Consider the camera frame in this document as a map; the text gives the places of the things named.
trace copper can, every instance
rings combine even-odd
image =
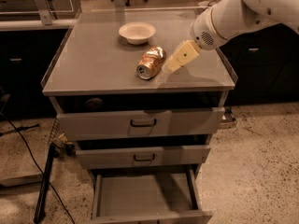
[[[161,70],[165,59],[166,52],[160,47],[153,47],[142,55],[136,72],[143,79],[153,78]]]

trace floor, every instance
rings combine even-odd
[[[108,8],[111,1],[82,0],[82,5],[84,12],[91,12]],[[215,133],[196,179],[203,210],[213,212],[209,223],[299,223],[299,103],[234,106],[233,112],[236,127]],[[22,134],[44,169],[54,119],[13,123],[17,127],[40,125]],[[11,129],[9,123],[0,122],[0,132]],[[0,147],[0,179],[39,173],[17,133],[0,137]],[[90,219],[93,184],[75,156],[60,151],[50,181],[76,223]],[[0,192],[0,223],[33,223],[38,192],[39,186]],[[52,189],[45,210],[44,224],[72,223]]]

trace drawer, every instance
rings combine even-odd
[[[121,144],[120,140],[119,146],[115,148],[102,148],[100,143],[95,146],[101,149],[88,150],[82,150],[76,144],[78,161],[84,169],[198,164],[206,161],[210,151],[210,146],[202,145],[204,140],[197,135],[193,138],[175,136],[123,141],[125,144]]]
[[[215,133],[223,107],[59,114],[70,141]]]
[[[99,173],[93,219],[86,224],[204,224],[190,166]]]

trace bowl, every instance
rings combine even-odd
[[[156,33],[156,29],[148,23],[131,22],[123,25],[119,33],[130,44],[141,45],[146,43]]]

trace yellow object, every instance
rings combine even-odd
[[[193,40],[183,41],[175,51],[169,56],[163,66],[165,73],[173,73],[180,67],[195,59],[200,52],[200,48]]]

